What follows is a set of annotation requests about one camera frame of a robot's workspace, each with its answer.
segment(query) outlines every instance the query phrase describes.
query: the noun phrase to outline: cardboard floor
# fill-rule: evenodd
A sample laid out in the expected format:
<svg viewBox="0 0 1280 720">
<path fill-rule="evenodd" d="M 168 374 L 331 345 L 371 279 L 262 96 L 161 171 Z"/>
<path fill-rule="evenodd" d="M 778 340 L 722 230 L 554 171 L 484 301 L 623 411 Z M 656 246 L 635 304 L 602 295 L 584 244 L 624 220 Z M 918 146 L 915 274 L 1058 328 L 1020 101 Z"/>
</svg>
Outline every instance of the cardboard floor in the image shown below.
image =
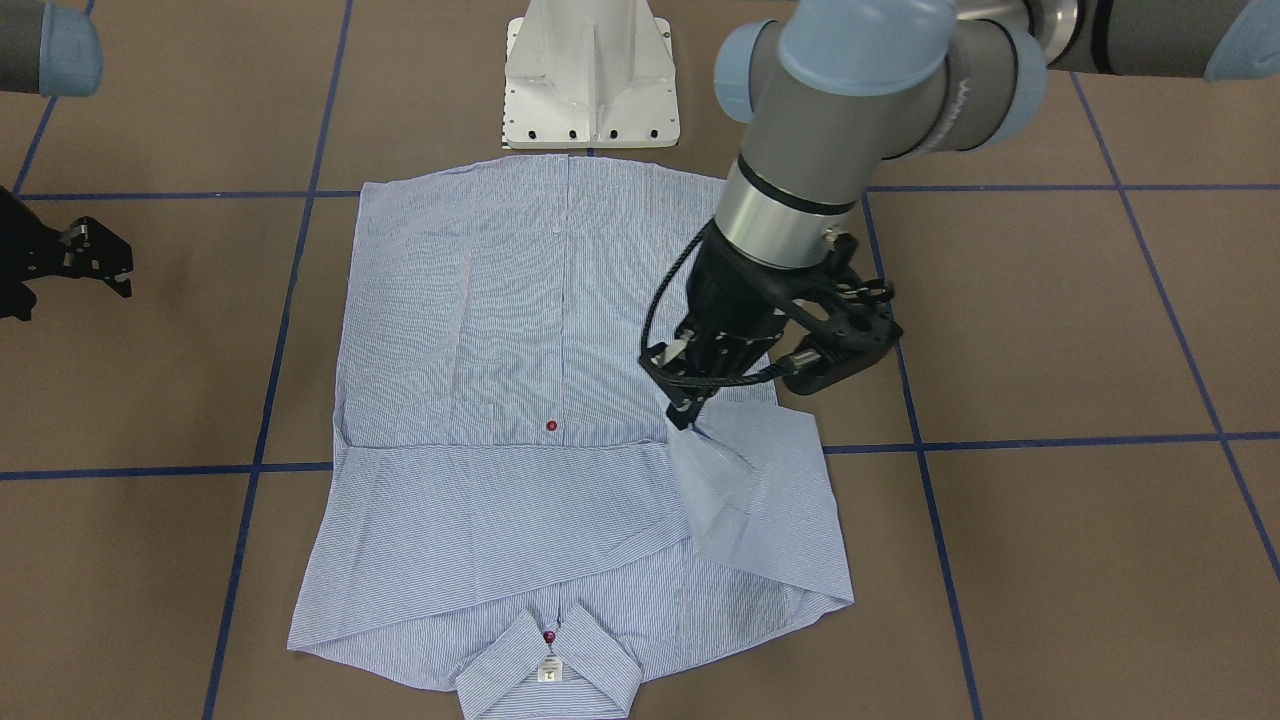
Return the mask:
<svg viewBox="0 0 1280 720">
<path fill-rule="evenodd" d="M 791 5 L 652 5 L 684 136 L 600 154 L 723 176 L 716 51 Z M 357 191 L 503 155 L 524 9 L 100 0 L 96 96 L 0 96 L 0 183 L 137 263 L 131 300 L 45 279 L 0 320 L 0 717 L 460 717 L 284 642 Z M 1280 717 L 1277 108 L 1280 78 L 1052 73 L 1009 143 L 884 165 L 852 229 L 901 355 L 785 400 L 858 603 L 634 717 Z"/>
</svg>

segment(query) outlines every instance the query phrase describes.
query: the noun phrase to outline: shirt label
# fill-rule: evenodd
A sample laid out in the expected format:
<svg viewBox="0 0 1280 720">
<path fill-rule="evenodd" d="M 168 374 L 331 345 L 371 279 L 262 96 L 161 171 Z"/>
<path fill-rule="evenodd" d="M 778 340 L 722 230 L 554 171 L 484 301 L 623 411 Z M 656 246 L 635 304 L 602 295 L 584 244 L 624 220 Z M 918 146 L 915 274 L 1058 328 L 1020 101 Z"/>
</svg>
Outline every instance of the shirt label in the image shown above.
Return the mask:
<svg viewBox="0 0 1280 720">
<path fill-rule="evenodd" d="M 539 683 L 558 683 L 564 679 L 564 664 L 554 655 L 538 666 Z"/>
</svg>

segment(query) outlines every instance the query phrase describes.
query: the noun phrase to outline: light blue dress shirt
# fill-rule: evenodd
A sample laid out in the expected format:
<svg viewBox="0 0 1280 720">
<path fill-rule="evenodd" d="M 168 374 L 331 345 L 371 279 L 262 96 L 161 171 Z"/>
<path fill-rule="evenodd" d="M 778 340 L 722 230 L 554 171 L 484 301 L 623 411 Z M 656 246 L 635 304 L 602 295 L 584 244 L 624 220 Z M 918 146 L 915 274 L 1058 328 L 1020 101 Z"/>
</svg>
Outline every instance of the light blue dress shirt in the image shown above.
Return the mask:
<svg viewBox="0 0 1280 720">
<path fill-rule="evenodd" d="M 636 365 L 719 187 L 548 155 L 365 186 L 289 648 L 457 691 L 468 720 L 607 719 L 852 602 L 813 418 L 765 384 L 676 432 Z"/>
</svg>

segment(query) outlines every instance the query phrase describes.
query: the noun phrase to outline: black cable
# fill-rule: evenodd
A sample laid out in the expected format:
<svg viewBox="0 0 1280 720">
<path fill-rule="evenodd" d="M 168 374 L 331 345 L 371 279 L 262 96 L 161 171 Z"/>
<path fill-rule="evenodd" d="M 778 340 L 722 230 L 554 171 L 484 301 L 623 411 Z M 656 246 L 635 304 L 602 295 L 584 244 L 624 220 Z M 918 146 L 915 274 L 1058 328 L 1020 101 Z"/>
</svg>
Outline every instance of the black cable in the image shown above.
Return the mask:
<svg viewBox="0 0 1280 720">
<path fill-rule="evenodd" d="M 667 293 L 667 286 L 669 286 L 671 281 L 676 278 L 676 274 L 680 273 L 680 268 L 685 265 L 685 260 L 689 260 L 689 256 L 694 254 L 694 249 L 698 247 L 698 243 L 701 241 L 703 241 L 703 233 L 698 233 L 694 236 L 694 240 L 691 240 L 689 245 L 685 247 L 685 250 L 681 251 L 680 258 L 676 258 L 676 264 L 673 264 L 671 269 L 667 270 L 667 274 L 662 278 L 662 282 L 658 283 L 658 290 L 653 295 L 653 301 L 649 302 L 649 311 L 645 314 L 644 318 L 644 333 L 640 336 L 640 357 L 643 357 L 645 363 L 652 361 L 648 357 L 649 333 L 653 329 L 653 318 L 654 315 L 658 314 L 658 305 L 662 302 L 662 296 Z M 742 387 L 742 386 L 767 383 L 774 378 L 781 377 L 787 370 L 780 366 L 777 363 L 774 363 L 768 368 L 760 370 L 759 373 L 753 373 L 750 375 L 739 375 L 736 378 L 686 378 L 685 375 L 668 373 L 667 370 L 663 370 L 662 368 L 658 366 L 652 368 L 650 372 L 655 377 L 659 377 L 663 380 L 666 380 L 667 383 L 678 387 Z"/>
</svg>

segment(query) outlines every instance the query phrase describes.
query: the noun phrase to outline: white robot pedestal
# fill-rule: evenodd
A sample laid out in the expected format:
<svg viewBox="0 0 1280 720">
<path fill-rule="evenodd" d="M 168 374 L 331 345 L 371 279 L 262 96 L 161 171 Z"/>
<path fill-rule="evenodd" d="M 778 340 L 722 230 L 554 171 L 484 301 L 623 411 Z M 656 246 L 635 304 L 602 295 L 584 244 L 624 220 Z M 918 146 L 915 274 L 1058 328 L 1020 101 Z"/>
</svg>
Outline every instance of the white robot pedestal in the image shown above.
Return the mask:
<svg viewBox="0 0 1280 720">
<path fill-rule="evenodd" d="M 669 147 L 671 24 L 645 0 L 532 0 L 507 27 L 503 146 Z"/>
</svg>

